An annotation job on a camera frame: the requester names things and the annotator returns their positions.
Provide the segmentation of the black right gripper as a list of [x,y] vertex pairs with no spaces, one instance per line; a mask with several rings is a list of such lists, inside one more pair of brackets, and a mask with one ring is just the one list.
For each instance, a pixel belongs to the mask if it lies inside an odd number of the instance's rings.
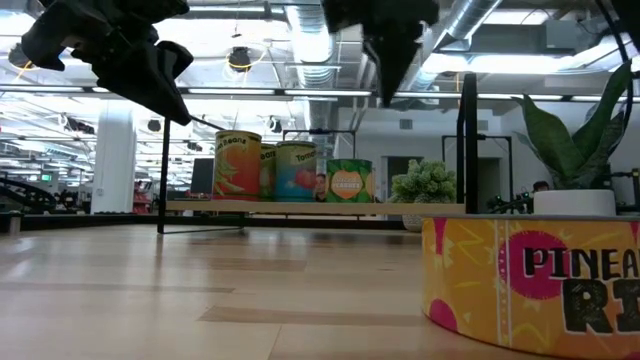
[[322,0],[322,9],[328,31],[360,25],[367,36],[402,35],[397,41],[394,86],[389,73],[388,45],[382,37],[365,37],[364,52],[376,65],[377,93],[383,106],[400,90],[422,47],[420,36],[425,27],[439,21],[437,0]]

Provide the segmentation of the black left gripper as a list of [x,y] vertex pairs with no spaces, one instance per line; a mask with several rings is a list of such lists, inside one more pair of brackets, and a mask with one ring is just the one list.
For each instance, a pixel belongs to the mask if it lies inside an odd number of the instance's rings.
[[191,122],[176,85],[179,76],[172,80],[159,67],[154,28],[187,14],[187,0],[38,1],[44,11],[21,37],[21,49],[34,65],[63,70],[59,56],[71,48],[74,57],[94,64],[99,87],[180,125]]

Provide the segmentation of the orange green beans can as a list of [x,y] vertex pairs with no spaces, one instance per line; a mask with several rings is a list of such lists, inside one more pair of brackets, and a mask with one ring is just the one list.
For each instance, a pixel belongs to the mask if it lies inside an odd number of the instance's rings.
[[213,199],[258,200],[261,141],[259,134],[248,131],[216,133]]

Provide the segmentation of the green sliced peaches can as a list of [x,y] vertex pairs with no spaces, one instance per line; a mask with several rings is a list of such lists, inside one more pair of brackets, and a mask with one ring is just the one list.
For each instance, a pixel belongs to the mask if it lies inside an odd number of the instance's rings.
[[374,172],[369,160],[327,161],[327,201],[329,203],[373,203]]

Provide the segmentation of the blue tomato can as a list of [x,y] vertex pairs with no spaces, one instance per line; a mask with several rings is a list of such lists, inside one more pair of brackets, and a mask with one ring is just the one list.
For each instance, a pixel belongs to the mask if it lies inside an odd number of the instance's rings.
[[276,145],[275,199],[278,202],[313,202],[316,187],[317,146],[306,141]]

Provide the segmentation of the green pears can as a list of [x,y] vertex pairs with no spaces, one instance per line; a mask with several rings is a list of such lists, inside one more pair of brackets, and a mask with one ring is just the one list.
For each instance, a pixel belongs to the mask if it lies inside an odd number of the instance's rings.
[[261,201],[272,201],[274,198],[275,181],[276,181],[276,146],[271,144],[261,145],[261,164],[260,164],[260,192]]

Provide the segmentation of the yellow pineapple rings can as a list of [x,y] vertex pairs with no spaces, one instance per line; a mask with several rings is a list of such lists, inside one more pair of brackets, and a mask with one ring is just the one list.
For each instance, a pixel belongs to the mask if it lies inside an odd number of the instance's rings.
[[423,310],[503,348],[640,360],[640,221],[436,217],[422,227]]

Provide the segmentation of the white pillar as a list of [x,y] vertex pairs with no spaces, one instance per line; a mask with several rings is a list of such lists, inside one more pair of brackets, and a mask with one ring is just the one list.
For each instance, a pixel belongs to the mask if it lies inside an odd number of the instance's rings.
[[132,211],[136,145],[132,106],[123,100],[105,100],[98,119],[92,214]]

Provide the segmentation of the black ceiling device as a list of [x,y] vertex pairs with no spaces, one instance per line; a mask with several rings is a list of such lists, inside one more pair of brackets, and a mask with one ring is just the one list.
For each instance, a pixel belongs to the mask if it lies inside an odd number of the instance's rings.
[[233,47],[227,57],[229,68],[237,73],[246,73],[252,67],[248,47]]

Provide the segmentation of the dark background monitor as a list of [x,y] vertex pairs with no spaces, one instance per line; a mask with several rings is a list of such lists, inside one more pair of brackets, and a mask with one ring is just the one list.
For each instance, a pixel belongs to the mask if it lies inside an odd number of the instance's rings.
[[214,183],[214,162],[212,158],[194,160],[190,192],[211,195]]

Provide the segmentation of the pale green succulent in pot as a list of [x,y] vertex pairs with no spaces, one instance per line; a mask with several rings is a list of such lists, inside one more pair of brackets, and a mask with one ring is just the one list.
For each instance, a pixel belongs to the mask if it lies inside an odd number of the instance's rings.
[[411,159],[405,174],[391,179],[389,202],[450,204],[457,200],[456,173],[442,161]]

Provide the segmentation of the snake plant in white pot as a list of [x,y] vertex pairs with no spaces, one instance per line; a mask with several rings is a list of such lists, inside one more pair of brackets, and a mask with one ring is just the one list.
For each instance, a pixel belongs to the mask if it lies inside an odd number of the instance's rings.
[[514,100],[522,110],[526,132],[519,140],[528,146],[552,176],[554,187],[533,196],[536,215],[614,216],[614,191],[600,180],[609,157],[621,142],[630,114],[618,105],[631,96],[632,62],[624,62],[609,78],[600,101],[583,125],[571,133],[556,115],[539,108],[524,94]]

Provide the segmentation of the silver ribbed ventilation duct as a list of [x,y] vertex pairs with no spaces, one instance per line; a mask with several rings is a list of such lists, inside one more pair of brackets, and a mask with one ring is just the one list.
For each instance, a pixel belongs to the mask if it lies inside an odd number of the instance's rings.
[[320,6],[285,8],[291,27],[291,43],[297,74],[303,89],[329,89],[335,85],[335,38],[328,31]]

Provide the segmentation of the black background frame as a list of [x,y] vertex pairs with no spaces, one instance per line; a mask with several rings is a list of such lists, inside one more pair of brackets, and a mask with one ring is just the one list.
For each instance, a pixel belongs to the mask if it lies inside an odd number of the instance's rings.
[[461,190],[454,181],[459,202],[472,200],[478,214],[500,213],[514,199],[514,156],[511,136],[479,134],[476,152],[467,149],[466,137],[441,137],[441,159],[462,178]]
[[286,141],[286,136],[289,133],[295,134],[308,134],[308,135],[317,135],[317,136],[328,136],[328,135],[341,135],[341,134],[349,134],[352,137],[352,158],[357,158],[356,152],[356,131],[354,130],[330,130],[330,129],[309,129],[309,130],[283,130],[282,132],[282,141]]

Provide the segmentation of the wooden shelf with black frame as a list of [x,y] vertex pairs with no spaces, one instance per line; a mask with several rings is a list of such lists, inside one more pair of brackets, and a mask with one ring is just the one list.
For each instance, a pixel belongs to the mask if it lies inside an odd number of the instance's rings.
[[477,76],[464,76],[459,116],[456,123],[457,143],[457,200],[454,204],[401,204],[401,203],[312,203],[312,202],[246,202],[246,201],[168,201],[166,199],[166,179],[161,179],[161,201],[156,222],[157,232],[165,235],[168,224],[166,213],[171,211],[194,210],[204,212],[238,213],[240,215],[233,229],[248,225],[249,213],[280,215],[424,215],[428,218],[446,218],[469,215],[478,212],[478,146]]

